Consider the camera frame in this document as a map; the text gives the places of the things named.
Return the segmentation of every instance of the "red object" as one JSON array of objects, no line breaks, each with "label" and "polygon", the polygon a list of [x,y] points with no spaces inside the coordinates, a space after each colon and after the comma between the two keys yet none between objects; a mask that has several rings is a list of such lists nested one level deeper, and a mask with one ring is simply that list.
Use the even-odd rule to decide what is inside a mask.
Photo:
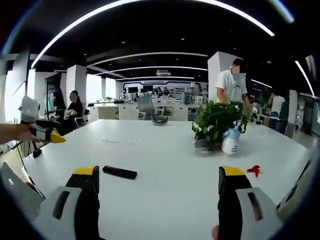
[{"label": "red object", "polygon": [[246,170],[247,173],[255,173],[255,177],[257,178],[259,173],[260,173],[260,166],[259,165],[255,165],[252,168],[248,168]]}]

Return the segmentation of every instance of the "white t-shirt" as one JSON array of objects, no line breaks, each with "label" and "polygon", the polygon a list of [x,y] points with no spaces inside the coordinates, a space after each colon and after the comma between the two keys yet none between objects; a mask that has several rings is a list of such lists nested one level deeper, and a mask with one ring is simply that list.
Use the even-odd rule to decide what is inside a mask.
[{"label": "white t-shirt", "polygon": [[273,96],[271,112],[277,112],[278,114],[280,114],[282,103],[284,101],[285,99],[282,96]]},{"label": "white t-shirt", "polygon": [[246,81],[241,79],[241,81],[236,84],[230,69],[219,73],[215,87],[224,89],[227,103],[230,101],[242,102],[242,95],[248,92]]}]

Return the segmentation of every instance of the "black ceiling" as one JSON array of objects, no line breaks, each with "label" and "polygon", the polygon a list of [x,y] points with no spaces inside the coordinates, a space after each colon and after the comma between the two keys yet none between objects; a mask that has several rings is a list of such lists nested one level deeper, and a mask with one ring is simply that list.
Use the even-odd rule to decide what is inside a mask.
[{"label": "black ceiling", "polygon": [[[26,18],[12,46],[18,53],[29,45],[38,54],[63,28],[84,14],[114,1],[44,0]],[[208,55],[158,54],[121,58],[94,65],[107,71],[147,67],[184,66],[207,68],[217,51],[244,58],[249,64],[247,77],[268,85],[309,92],[308,85],[294,64],[315,54],[319,37],[316,1],[283,1],[295,21],[286,23],[267,0],[224,0],[264,23],[271,37],[248,20],[217,6],[191,0],[144,0],[102,12],[76,26],[45,54],[63,57],[66,64],[37,64],[42,69],[65,70],[74,64],[91,65],[106,59],[151,52],[184,52]],[[120,71],[127,78],[156,76],[157,69]],[[208,72],[169,69],[172,76],[194,77],[207,82]]]}]

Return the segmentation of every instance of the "potted plant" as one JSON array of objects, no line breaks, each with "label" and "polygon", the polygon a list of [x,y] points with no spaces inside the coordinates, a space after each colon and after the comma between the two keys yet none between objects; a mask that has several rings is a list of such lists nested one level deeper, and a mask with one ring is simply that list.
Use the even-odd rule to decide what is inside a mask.
[{"label": "potted plant", "polygon": [[214,103],[210,101],[205,107],[199,108],[199,116],[192,123],[195,132],[195,147],[211,149],[213,145],[223,141],[223,134],[230,128],[239,126],[244,133],[248,117],[244,113],[242,102]]}]

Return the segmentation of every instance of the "green leaves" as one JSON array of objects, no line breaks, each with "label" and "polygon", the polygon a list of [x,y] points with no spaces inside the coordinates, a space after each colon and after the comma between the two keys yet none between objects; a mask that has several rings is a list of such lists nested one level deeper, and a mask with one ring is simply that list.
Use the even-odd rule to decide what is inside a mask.
[{"label": "green leaves", "polygon": [[244,104],[232,101],[230,103],[214,103],[209,101],[206,107],[200,106],[199,116],[192,124],[192,130],[197,139],[209,138],[213,144],[222,143],[222,135],[235,125],[244,126],[246,131],[248,117],[244,114]]}]

